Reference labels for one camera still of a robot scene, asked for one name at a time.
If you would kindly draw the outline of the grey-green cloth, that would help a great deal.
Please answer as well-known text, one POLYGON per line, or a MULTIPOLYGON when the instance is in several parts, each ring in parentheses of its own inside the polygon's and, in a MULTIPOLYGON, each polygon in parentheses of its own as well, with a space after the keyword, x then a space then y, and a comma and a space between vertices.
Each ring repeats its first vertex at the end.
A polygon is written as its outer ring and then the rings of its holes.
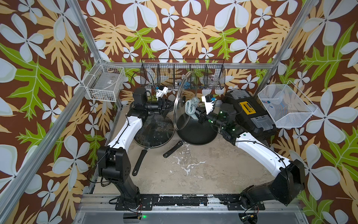
POLYGON ((193 118, 194 120, 199 120, 195 114, 200 100, 197 97, 193 97, 185 103, 185 113, 193 118))

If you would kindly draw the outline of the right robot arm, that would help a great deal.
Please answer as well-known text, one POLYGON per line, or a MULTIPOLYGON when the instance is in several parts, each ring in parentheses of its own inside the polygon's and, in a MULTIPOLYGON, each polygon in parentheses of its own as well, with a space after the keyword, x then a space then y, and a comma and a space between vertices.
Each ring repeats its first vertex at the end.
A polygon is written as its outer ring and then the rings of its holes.
POLYGON ((242 149, 261 163, 273 176, 274 180, 261 185, 251 185, 240 194, 240 206, 250 209, 261 201, 277 200, 288 205, 305 189, 304 165, 299 160, 290 160, 279 155, 248 130, 239 125, 234 106, 229 104, 227 112, 207 112, 203 108, 196 109, 194 114, 199 122, 207 121, 216 127, 220 135, 232 145, 242 149))

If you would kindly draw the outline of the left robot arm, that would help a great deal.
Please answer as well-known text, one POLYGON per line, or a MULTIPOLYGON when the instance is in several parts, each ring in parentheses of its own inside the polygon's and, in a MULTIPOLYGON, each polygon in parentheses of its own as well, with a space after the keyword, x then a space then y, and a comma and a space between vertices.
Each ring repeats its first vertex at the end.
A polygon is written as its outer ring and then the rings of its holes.
POLYGON ((115 185, 120 192, 117 210, 135 210, 140 206, 140 190, 130 176, 131 162, 128 149, 135 135, 142 128, 150 114, 166 117, 173 110, 174 102, 162 96, 149 101, 148 90, 140 87, 134 90, 134 101, 125 117, 125 124, 116 137, 97 152, 98 175, 115 185))

